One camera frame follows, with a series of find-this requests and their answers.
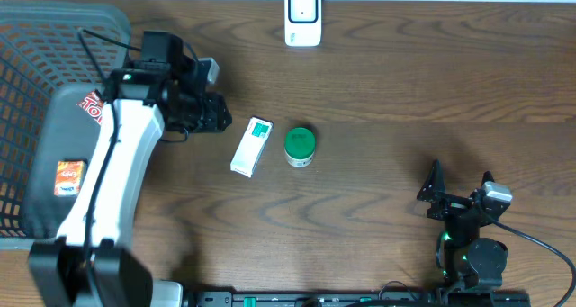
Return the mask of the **white green carton box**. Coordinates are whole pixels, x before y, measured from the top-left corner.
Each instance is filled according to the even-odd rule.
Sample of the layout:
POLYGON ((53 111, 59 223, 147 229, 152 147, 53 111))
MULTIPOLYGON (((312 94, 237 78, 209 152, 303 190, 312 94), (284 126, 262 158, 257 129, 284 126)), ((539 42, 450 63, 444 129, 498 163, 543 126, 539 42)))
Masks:
POLYGON ((251 178, 273 128, 272 122, 251 117, 230 162, 230 170, 251 178))

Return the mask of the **red snack bag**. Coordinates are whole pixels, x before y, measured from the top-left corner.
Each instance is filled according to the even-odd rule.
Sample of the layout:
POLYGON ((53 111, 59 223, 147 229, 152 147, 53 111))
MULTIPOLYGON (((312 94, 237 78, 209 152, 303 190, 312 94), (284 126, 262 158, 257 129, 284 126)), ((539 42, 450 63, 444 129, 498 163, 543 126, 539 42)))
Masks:
POLYGON ((104 102, 101 99, 100 92, 97 89, 87 93, 77 103, 77 106, 85 111, 98 124, 102 123, 104 102))

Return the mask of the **green lid jar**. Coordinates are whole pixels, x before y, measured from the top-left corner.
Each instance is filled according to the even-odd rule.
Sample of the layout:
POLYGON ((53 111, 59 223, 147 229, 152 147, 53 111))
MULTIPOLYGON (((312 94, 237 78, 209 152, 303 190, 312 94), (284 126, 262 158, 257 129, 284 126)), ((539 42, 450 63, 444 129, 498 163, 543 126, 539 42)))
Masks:
POLYGON ((289 130, 284 141, 284 153, 287 162, 292 167, 306 167, 314 158, 316 150, 316 137, 314 133, 304 127, 289 130))

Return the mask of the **small orange box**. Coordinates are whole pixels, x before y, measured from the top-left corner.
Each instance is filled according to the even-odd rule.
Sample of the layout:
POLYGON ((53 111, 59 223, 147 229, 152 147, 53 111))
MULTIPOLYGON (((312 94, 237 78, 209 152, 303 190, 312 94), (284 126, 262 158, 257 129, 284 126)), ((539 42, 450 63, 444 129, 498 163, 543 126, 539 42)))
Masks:
POLYGON ((57 197, 77 196, 80 193, 86 163, 83 160, 59 161, 54 183, 54 195, 57 197))

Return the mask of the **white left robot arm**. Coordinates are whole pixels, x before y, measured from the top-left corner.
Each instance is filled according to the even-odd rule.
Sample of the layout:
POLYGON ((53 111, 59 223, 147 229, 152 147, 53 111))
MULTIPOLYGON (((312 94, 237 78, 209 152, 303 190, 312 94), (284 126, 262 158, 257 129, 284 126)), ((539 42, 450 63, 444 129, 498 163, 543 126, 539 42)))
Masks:
POLYGON ((103 78, 103 121, 84 183, 53 240, 34 243, 29 269, 48 306, 180 306, 184 288, 156 280, 131 251, 145 170, 167 131, 221 132, 232 122, 210 89, 214 59, 170 32, 147 31, 139 58, 103 78))

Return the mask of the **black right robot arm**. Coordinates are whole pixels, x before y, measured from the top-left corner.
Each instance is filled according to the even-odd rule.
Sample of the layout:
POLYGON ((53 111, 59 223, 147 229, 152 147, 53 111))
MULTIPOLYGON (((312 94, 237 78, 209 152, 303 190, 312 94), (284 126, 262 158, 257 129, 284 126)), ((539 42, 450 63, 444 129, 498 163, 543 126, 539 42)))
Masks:
POLYGON ((490 290, 502 286, 507 265, 507 247, 483 238, 480 229, 496 221, 511 205, 510 189, 497 183, 491 172, 482 176, 481 186, 467 196, 446 191, 439 160, 434 160, 417 199, 427 202, 429 219, 445 225, 439 236, 436 263, 445 272, 452 291, 490 290))

